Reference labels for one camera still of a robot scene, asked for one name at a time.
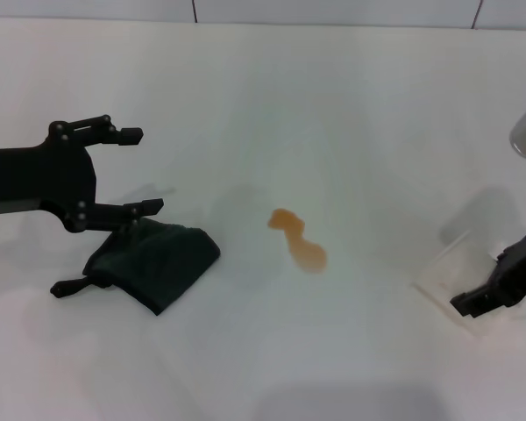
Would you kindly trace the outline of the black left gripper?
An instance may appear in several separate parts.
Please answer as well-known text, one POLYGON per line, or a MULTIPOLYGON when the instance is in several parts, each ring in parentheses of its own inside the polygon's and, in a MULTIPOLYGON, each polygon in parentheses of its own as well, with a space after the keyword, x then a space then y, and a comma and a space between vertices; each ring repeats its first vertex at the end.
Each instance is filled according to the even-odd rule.
POLYGON ((96 174, 86 146, 136 146, 141 128, 117 129, 109 115, 54 121, 37 146, 0 149, 0 214, 47 211, 69 232, 114 232, 157 215, 161 198, 94 203, 96 174))

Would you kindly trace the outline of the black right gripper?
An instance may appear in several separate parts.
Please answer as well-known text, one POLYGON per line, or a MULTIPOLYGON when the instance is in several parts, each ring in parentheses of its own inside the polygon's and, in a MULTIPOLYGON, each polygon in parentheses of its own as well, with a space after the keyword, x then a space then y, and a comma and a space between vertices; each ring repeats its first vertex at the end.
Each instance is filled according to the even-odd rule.
POLYGON ((462 316, 477 318, 500 307, 514 306, 526 297, 526 235, 497 257, 493 280, 457 294, 450 304, 462 316))

